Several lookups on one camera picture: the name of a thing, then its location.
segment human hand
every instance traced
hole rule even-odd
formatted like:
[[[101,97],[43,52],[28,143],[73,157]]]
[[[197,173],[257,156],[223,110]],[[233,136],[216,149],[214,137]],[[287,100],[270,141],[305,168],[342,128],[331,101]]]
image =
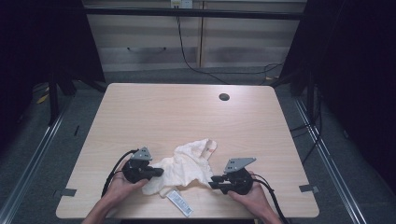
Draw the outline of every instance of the human hand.
[[[117,206],[117,204],[128,197],[132,191],[142,188],[149,182],[147,179],[139,180],[135,184],[129,182],[121,171],[125,162],[127,161],[122,161],[111,180],[106,194],[95,204],[87,217],[85,217],[82,221],[83,224],[103,223],[107,213],[113,207]]]
[[[253,172],[249,171],[252,178],[255,179]],[[228,191],[228,195],[235,201],[241,203],[254,216],[260,218],[266,224],[281,223],[271,205],[265,197],[264,190],[258,182],[253,182],[250,192],[246,195],[240,195],[234,191]]]
[[[132,191],[142,188],[149,182],[147,179],[139,180],[134,184],[129,182],[121,170],[126,162],[126,160],[122,161],[121,165],[114,174],[113,179],[111,180],[106,194],[103,196],[103,199],[111,204],[111,207],[116,206],[118,203],[122,202],[126,197],[128,197]]]

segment wooden table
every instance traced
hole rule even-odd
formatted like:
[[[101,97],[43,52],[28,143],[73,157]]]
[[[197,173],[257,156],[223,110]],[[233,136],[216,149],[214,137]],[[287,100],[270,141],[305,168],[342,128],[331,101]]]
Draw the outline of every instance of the wooden table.
[[[222,93],[230,99],[220,100]],[[215,175],[223,174],[230,158],[255,157],[247,169],[270,183],[285,217],[318,215],[313,193],[300,192],[299,186],[308,180],[272,88],[117,83],[107,89],[67,184],[67,189],[77,190],[76,195],[62,197],[57,216],[87,216],[109,172],[128,150],[146,146],[155,163],[172,157],[178,146],[206,138],[218,143],[209,159]],[[197,182],[179,189],[193,209],[190,218],[252,217],[218,189]],[[184,218],[168,199],[143,195],[141,190],[109,216]]]

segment wooden panel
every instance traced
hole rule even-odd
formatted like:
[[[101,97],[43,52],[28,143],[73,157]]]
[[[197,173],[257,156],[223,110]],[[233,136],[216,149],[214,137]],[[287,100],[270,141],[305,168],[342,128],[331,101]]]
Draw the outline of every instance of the wooden panel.
[[[86,6],[170,7],[164,1],[85,1]],[[98,48],[180,47],[177,20],[173,17],[88,15]],[[197,47],[199,21],[181,18],[183,45]]]
[[[221,93],[229,94],[230,100],[221,101]],[[205,138],[218,143],[209,160],[215,175],[222,174],[230,158],[256,157],[247,168],[268,180],[286,217],[318,215],[312,192],[299,190],[308,180],[272,88],[111,84],[67,184],[77,193],[62,197],[57,216],[87,216],[100,198],[108,172],[126,151],[147,146],[152,162],[157,162],[172,157],[176,147]],[[180,190],[193,209],[191,218],[251,217],[219,190],[195,182]],[[184,218],[169,200],[140,190],[110,216]]]
[[[302,12],[304,3],[208,2],[208,9]],[[205,47],[289,47],[298,21],[253,19],[205,19]]]

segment gray carpet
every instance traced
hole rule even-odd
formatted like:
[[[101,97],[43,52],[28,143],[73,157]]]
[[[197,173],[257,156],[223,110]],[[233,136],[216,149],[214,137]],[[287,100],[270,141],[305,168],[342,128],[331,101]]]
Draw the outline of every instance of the gray carpet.
[[[260,68],[206,69],[206,71],[257,72]],[[274,78],[263,84],[269,84]],[[258,85],[265,80],[265,74],[216,74],[216,77],[229,84]],[[159,71],[122,72],[106,74],[107,84],[112,82],[147,82],[147,83],[197,83],[223,84],[216,78],[198,74],[189,69],[172,69]],[[91,127],[93,118],[103,94],[76,82],[77,94],[64,115],[63,123],[56,133],[49,151],[35,174],[34,181],[28,189],[21,206],[12,223],[79,223],[81,220],[64,220],[55,216],[60,201],[53,197],[56,189],[66,186],[78,154]],[[289,86],[276,88],[276,94],[289,127],[303,124]],[[62,102],[66,97],[60,96]],[[49,120],[49,102],[36,105],[32,102],[21,122],[20,132],[13,139],[8,151],[0,159],[0,204],[3,206],[9,193],[14,188],[23,167],[33,155]],[[301,159],[305,157],[313,141],[305,130],[292,132],[295,145]],[[368,223],[393,223],[396,220],[396,200],[376,172],[364,161],[359,150],[344,136],[344,130],[336,118],[324,105],[322,107],[322,136],[332,153],[340,173],[358,201]],[[353,223],[344,204],[325,168],[319,154],[314,151],[304,165],[311,185],[318,186],[320,192],[315,194],[320,214],[315,218],[293,218],[291,223]],[[120,223],[119,220],[107,220],[106,223]]]

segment black curtain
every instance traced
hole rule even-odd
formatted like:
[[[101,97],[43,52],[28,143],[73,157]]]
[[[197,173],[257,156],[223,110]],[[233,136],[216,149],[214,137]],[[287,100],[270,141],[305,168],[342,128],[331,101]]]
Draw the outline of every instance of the black curtain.
[[[309,14],[325,13],[331,20],[300,23],[282,72],[287,76],[302,60],[309,62],[306,68],[326,104],[394,192],[395,5],[385,0],[308,1]],[[291,90],[298,94],[306,84],[307,75],[301,73],[292,79]]]
[[[0,144],[6,143],[37,83],[55,78],[65,93],[71,79],[105,81],[87,16],[59,10],[80,0],[1,1]]]

